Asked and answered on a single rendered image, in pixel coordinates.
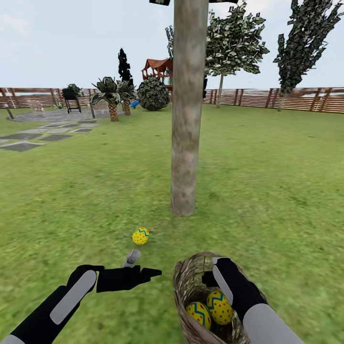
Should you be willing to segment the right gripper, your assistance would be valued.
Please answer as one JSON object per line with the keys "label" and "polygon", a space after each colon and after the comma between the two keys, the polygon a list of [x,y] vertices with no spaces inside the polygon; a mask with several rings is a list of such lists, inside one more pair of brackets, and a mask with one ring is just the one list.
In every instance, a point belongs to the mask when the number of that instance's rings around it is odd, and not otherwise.
{"label": "right gripper", "polygon": [[214,277],[212,270],[206,270],[200,276],[201,283],[207,288],[219,288],[219,285]]}

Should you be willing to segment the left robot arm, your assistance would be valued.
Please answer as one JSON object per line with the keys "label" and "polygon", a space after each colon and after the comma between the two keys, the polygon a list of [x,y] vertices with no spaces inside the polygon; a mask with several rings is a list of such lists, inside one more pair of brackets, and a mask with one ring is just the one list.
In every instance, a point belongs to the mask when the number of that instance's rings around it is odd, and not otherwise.
{"label": "left robot arm", "polygon": [[131,290],[137,285],[162,275],[161,270],[133,265],[141,257],[133,249],[126,257],[123,268],[105,269],[104,266],[81,265],[70,276],[67,285],[59,286],[0,344],[52,344],[80,306],[97,280],[97,293]]}

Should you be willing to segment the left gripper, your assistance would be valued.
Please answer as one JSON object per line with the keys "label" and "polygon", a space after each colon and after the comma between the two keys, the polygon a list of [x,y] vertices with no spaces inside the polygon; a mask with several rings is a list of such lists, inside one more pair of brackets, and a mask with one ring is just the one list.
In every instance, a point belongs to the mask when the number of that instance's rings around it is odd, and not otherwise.
{"label": "left gripper", "polygon": [[135,265],[133,268],[116,268],[114,269],[114,283],[111,291],[131,290],[159,275],[162,275],[161,270],[143,268],[141,271],[140,265]]}

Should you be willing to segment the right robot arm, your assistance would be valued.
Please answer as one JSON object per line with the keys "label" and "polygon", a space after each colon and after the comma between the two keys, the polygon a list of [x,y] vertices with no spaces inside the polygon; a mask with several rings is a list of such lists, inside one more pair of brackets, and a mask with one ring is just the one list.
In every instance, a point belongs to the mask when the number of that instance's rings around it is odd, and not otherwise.
{"label": "right robot arm", "polygon": [[236,310],[250,344],[305,344],[229,257],[214,257],[212,270],[204,271],[200,280],[207,288],[220,289],[232,309]]}

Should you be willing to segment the easter egg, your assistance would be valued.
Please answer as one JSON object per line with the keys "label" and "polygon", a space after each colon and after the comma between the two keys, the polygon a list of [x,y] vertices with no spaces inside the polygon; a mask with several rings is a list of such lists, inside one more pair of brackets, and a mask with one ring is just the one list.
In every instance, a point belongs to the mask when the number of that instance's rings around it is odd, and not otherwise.
{"label": "easter egg", "polygon": [[206,296],[206,305],[214,323],[222,326],[229,324],[233,319],[233,309],[221,291],[212,290]]}
{"label": "easter egg", "polygon": [[192,301],[188,303],[185,310],[187,314],[196,319],[208,330],[212,328],[213,320],[205,303],[203,303],[202,301]]}
{"label": "easter egg", "polygon": [[138,245],[143,245],[150,237],[149,231],[146,228],[139,228],[133,234],[133,241]]}

